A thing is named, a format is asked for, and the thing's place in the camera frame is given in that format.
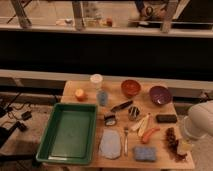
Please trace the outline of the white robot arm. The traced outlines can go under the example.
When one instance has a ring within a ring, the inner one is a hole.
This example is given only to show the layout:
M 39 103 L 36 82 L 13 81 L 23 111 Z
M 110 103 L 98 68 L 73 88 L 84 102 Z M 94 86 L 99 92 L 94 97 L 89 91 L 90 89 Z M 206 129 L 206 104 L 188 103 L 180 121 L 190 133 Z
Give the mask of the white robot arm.
M 183 138 L 178 142 L 177 153 L 181 156 L 193 148 L 193 141 L 200 140 L 206 135 L 213 137 L 213 100 L 191 106 L 180 130 Z

